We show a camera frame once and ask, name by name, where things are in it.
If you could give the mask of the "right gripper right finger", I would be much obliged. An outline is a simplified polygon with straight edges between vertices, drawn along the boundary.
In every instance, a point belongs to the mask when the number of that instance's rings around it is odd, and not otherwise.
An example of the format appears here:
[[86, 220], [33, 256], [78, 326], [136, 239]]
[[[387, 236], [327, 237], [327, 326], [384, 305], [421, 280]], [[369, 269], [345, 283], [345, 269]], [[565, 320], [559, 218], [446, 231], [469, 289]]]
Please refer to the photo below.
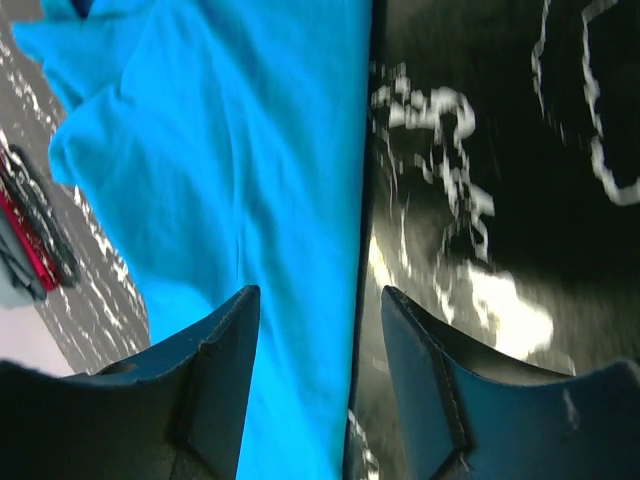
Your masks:
[[381, 320], [413, 479], [635, 479], [639, 366], [516, 360], [386, 287]]

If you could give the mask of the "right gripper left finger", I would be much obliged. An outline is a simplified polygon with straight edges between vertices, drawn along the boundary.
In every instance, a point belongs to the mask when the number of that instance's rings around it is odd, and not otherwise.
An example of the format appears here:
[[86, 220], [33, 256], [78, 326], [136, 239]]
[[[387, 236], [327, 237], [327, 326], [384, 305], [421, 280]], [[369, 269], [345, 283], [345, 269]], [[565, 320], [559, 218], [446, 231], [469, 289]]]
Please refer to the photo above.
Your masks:
[[100, 372], [1, 365], [5, 479], [232, 479], [260, 322], [247, 286], [207, 317]]

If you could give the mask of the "bright blue t shirt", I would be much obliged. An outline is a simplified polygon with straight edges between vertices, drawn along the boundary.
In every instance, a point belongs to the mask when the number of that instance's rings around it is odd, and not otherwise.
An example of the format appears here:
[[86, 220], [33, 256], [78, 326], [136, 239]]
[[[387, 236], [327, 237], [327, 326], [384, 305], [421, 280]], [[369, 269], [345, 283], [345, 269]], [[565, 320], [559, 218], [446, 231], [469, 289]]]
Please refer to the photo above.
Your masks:
[[160, 342], [246, 285], [261, 325], [242, 479], [338, 479], [351, 383], [372, 6], [46, 1], [13, 27]]

